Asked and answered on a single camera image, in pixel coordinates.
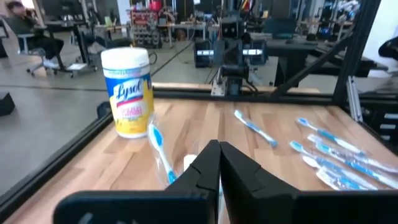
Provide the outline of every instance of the white sneaker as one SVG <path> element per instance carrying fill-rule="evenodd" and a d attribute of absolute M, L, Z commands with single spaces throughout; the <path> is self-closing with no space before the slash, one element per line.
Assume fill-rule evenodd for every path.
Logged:
<path fill-rule="evenodd" d="M 55 63 L 51 60 L 45 59 L 43 61 L 43 65 L 48 67 L 48 68 L 57 68 L 58 67 L 58 63 Z"/>

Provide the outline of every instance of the black metal frame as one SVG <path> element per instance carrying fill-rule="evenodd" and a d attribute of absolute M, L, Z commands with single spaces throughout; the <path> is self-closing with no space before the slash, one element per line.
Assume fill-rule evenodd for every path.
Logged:
<path fill-rule="evenodd" d="M 217 98 L 210 96 L 211 90 L 198 89 L 172 89 L 172 88 L 154 88 L 154 96 L 156 98 L 178 98 L 190 100 L 222 100 L 222 101 L 245 101 L 256 103 L 295 103 L 302 105 L 339 105 L 346 104 L 345 84 L 348 76 L 355 73 L 358 69 L 366 38 L 369 35 L 372 23 L 376 16 L 378 5 L 381 0 L 363 0 L 362 13 L 357 21 L 356 30 L 354 34 L 347 35 L 335 47 L 333 47 L 326 55 L 320 57 L 310 68 L 306 68 L 296 74 L 287 83 L 281 85 L 276 90 L 270 93 L 260 93 L 259 96 L 252 96 L 243 94 L 241 96 L 226 96 Z M 313 69 L 326 62 L 330 57 L 337 54 L 345 48 L 350 42 L 355 42 L 348 47 L 343 66 L 341 68 L 338 83 L 333 95 L 327 94 L 309 94 L 309 93 L 289 93 L 287 92 L 300 80 L 304 79 Z M 378 103 L 373 96 L 364 95 L 361 97 L 364 104 Z M 391 105 L 398 106 L 396 98 L 386 97 L 386 101 L 391 101 Z M 26 178 L 22 179 L 11 190 L 0 197 L 0 222 L 6 220 L 12 215 L 23 203 L 25 203 L 33 194 L 36 193 L 47 181 L 49 181 L 58 171 L 60 171 L 69 161 L 73 159 L 92 139 L 94 139 L 107 125 L 112 122 L 111 114 L 93 122 L 85 130 L 83 130 L 77 137 L 72 139 L 67 145 L 57 151 L 52 157 L 47 159 L 45 164 L 37 169 Z M 371 129 L 366 127 L 364 129 L 369 131 L 372 135 Z"/>

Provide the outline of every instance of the lysol wipes container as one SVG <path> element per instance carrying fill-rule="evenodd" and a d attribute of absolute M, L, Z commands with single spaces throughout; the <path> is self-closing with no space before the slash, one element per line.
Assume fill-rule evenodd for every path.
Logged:
<path fill-rule="evenodd" d="M 101 60 L 116 131 L 124 138 L 145 136 L 154 110 L 148 51 L 115 48 L 103 51 Z"/>

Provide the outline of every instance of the wooden table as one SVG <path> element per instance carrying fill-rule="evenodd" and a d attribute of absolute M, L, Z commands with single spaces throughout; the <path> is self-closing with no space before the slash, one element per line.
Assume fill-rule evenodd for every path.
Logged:
<path fill-rule="evenodd" d="M 271 149 L 260 135 L 234 117 L 235 109 L 278 140 L 279 146 Z M 393 153 L 335 106 L 155 99 L 155 115 L 164 135 L 167 157 L 177 174 L 182 173 L 185 155 L 198 154 L 209 140 L 219 139 L 228 141 L 264 169 L 300 190 L 331 190 L 289 146 L 293 140 L 311 145 L 305 139 L 312 131 L 297 125 L 295 119 L 298 117 L 329 129 L 381 162 L 398 164 Z M 51 223 L 56 204 L 79 190 L 162 188 L 147 138 L 121 138 L 112 123 L 6 223 Z M 224 223 L 228 223 L 228 216 L 223 216 Z"/>

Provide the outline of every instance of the concrete floor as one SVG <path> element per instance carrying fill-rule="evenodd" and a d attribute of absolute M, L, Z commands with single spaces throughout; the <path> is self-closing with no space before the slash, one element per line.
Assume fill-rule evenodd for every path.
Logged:
<path fill-rule="evenodd" d="M 65 40 L 61 53 L 63 61 L 72 63 L 79 55 L 78 47 L 68 44 L 67 34 L 58 36 Z M 177 50 L 185 44 L 178 43 Z M 101 70 L 84 73 L 74 79 L 61 73 L 47 75 L 41 70 L 33 78 L 25 70 L 37 58 L 16 54 L 15 37 L 3 40 L 3 45 L 9 59 L 0 60 L 0 91 L 11 93 L 16 110 L 9 116 L 0 117 L 0 195 L 95 120 L 97 105 L 108 99 Z M 157 50 L 158 60 L 151 70 L 163 65 L 177 50 Z M 265 66 L 259 68 L 258 76 L 264 85 L 274 81 L 277 60 L 271 57 Z M 215 70 L 195 69 L 192 47 L 189 47 L 157 73 L 152 81 L 205 83 L 207 78 L 211 78 L 210 72 L 214 74 Z M 310 75 L 300 83 L 300 87 L 332 93 L 335 83 L 335 77 Z"/>

